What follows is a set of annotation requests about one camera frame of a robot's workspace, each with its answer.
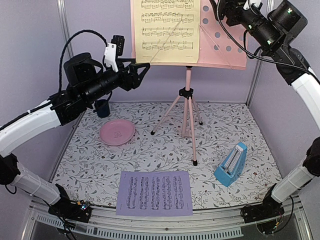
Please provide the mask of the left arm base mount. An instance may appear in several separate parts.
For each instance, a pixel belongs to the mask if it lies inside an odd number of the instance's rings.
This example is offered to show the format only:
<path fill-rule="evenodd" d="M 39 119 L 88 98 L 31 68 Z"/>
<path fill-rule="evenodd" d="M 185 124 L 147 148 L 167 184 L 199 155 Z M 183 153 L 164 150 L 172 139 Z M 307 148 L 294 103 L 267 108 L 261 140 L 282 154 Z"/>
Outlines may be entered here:
<path fill-rule="evenodd" d="M 73 202 L 69 199 L 62 198 L 57 203 L 49 206 L 48 213 L 62 219 L 88 223 L 92 208 L 89 202 L 83 200 Z"/>

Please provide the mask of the blue metronome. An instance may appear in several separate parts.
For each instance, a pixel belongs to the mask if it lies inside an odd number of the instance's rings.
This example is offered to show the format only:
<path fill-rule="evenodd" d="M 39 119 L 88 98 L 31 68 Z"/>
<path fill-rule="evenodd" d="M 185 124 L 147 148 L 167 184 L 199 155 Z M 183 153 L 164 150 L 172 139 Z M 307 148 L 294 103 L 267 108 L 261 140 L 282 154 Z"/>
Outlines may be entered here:
<path fill-rule="evenodd" d="M 247 146 L 239 142 L 218 165 L 214 176 L 225 187 L 233 184 L 243 173 L 247 157 Z"/>

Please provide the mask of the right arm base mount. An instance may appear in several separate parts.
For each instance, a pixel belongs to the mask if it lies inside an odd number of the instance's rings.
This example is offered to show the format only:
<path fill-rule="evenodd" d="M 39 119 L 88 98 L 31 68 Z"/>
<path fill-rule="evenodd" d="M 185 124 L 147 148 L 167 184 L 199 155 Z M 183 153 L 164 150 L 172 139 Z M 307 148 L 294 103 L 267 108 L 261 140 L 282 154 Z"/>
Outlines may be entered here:
<path fill-rule="evenodd" d="M 280 217 L 285 213 L 282 204 L 261 203 L 257 205 L 245 205 L 240 210 L 245 223 L 252 223 L 266 220 L 273 217 Z"/>

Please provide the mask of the purple sheet music page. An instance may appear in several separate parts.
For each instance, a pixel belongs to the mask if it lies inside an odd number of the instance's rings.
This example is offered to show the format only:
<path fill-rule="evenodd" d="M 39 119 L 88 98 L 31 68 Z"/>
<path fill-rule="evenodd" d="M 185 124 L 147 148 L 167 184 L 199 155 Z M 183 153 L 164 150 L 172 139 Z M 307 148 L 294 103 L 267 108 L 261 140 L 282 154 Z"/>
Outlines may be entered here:
<path fill-rule="evenodd" d="M 184 217 L 193 215 L 187 171 L 122 171 L 116 215 L 130 217 Z"/>

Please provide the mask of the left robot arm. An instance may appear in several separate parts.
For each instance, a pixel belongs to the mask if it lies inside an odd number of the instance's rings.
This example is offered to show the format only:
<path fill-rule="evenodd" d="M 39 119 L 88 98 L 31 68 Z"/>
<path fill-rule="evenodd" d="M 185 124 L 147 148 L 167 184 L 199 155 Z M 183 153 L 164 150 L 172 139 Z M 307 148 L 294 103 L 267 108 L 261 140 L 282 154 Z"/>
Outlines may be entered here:
<path fill-rule="evenodd" d="M 1 185 L 12 185 L 42 199 L 63 217 L 74 213 L 77 204 L 70 200 L 64 188 L 30 172 L 18 162 L 13 151 L 47 130 L 74 121 L 81 113 L 93 108 L 96 100 L 114 89 L 136 89 L 150 69 L 149 63 L 136 63 L 134 58 L 116 59 L 114 63 L 114 66 L 103 69 L 103 65 L 93 60 L 88 52 L 72 57 L 63 65 L 68 80 L 65 90 L 1 126 Z"/>

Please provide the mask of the yellow sheet music page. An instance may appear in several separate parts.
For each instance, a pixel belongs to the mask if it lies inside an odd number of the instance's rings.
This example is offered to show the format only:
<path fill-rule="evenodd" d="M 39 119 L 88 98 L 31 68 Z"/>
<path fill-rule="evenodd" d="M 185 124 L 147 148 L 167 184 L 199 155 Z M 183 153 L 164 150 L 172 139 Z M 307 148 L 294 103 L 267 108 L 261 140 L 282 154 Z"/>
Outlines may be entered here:
<path fill-rule="evenodd" d="M 134 0 L 138 63 L 195 64 L 199 59 L 199 0 Z"/>

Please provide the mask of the pink music stand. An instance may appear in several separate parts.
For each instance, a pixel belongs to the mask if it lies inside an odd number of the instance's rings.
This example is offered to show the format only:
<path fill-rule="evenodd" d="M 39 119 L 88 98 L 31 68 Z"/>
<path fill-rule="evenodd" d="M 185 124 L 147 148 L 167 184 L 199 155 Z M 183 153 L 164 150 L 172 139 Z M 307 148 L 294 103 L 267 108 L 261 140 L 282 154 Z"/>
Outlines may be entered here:
<path fill-rule="evenodd" d="M 135 32 L 132 1 L 131 10 L 131 34 L 132 34 L 132 55 L 135 53 Z M 183 122 L 181 136 L 192 138 L 192 163 L 197 166 L 196 137 L 194 127 L 194 114 L 199 114 L 196 100 L 193 97 L 191 88 L 191 77 L 193 67 L 221 68 L 232 70 L 244 70 L 247 64 L 245 53 L 227 36 L 215 18 L 210 0 L 200 1 L 200 24 L 199 24 L 199 56 L 197 63 L 180 64 L 151 64 L 155 66 L 183 66 L 186 69 L 185 86 L 179 90 L 178 96 L 168 108 L 161 120 L 151 131 L 154 135 L 160 125 L 167 119 L 173 107 L 180 99 L 184 99 Z"/>

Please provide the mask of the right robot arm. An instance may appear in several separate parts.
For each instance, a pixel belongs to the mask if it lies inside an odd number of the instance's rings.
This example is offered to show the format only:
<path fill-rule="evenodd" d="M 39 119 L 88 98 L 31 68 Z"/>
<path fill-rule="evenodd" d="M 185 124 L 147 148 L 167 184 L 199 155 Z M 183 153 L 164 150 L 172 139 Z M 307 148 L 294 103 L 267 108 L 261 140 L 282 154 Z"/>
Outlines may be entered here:
<path fill-rule="evenodd" d="M 212 0 L 215 19 L 230 36 L 229 27 L 241 25 L 259 43 L 261 56 L 240 48 L 250 57 L 274 64 L 289 86 L 303 100 L 316 124 L 320 123 L 320 81 L 302 53 L 290 46 L 308 24 L 306 17 L 288 0 L 264 16 L 260 0 Z M 320 139 L 316 138 L 306 158 L 266 193 L 258 213 L 269 218 L 291 194 L 320 175 Z"/>

